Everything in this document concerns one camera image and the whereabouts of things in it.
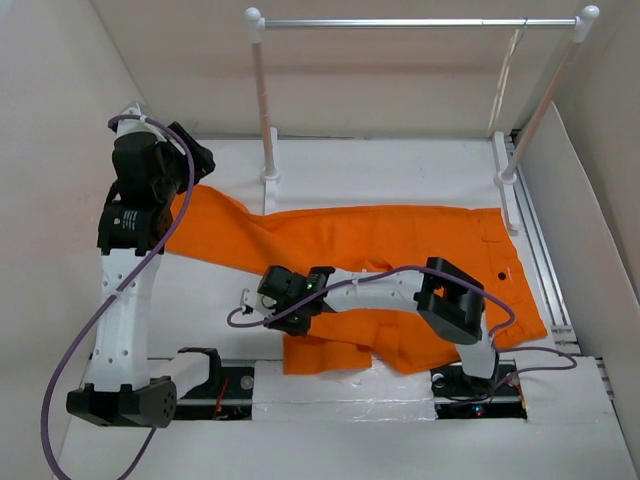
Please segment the orange trousers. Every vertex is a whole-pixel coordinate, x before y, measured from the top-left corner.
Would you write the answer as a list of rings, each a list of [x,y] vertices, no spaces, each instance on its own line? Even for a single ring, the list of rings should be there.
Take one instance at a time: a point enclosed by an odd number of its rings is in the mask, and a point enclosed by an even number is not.
[[[517,250],[497,208],[380,205],[295,210],[260,216],[206,186],[171,208],[181,220],[171,253],[261,274],[281,265],[305,273],[315,266],[382,272],[441,257],[493,295],[487,320],[509,348],[542,339],[547,330]],[[314,375],[364,369],[374,358],[413,374],[457,359],[419,316],[356,310],[323,314],[305,336],[283,339],[284,371]]]

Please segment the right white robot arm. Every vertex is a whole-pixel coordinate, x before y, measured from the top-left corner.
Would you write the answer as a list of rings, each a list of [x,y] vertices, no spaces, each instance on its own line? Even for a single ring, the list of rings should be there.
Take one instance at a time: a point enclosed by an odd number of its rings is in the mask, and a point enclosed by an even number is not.
[[[462,381],[483,394],[499,379],[499,354],[487,331],[484,286],[443,258],[424,267],[399,267],[388,273],[312,268],[308,274],[274,265],[257,287],[257,306],[267,328],[294,336],[311,329],[322,313],[355,310],[395,311],[420,316],[440,339],[454,345]]]

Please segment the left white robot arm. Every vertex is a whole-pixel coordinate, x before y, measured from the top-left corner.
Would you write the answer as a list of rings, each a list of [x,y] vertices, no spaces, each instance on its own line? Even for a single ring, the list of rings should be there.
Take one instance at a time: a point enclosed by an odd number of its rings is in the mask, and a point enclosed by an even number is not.
[[[68,393],[69,414],[100,427],[165,428],[178,400],[194,389],[222,387],[213,353],[183,348],[167,365],[148,362],[153,285],[168,239],[186,214],[212,152],[179,123],[163,126],[132,102],[109,120],[114,132],[112,183],[98,224],[102,295],[93,351],[80,388]]]

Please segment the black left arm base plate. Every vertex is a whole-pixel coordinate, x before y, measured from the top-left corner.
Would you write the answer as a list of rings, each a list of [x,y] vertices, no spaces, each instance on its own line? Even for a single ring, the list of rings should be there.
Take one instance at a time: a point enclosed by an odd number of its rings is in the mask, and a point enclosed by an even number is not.
[[[255,362],[223,360],[214,386],[200,385],[177,403],[175,421],[245,421],[252,419]]]

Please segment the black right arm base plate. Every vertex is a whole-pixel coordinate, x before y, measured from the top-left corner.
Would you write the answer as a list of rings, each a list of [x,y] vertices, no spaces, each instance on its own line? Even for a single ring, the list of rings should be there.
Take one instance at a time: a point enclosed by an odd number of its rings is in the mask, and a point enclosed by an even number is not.
[[[472,379],[453,364],[431,372],[437,420],[527,419],[513,363],[500,363],[493,382]]]

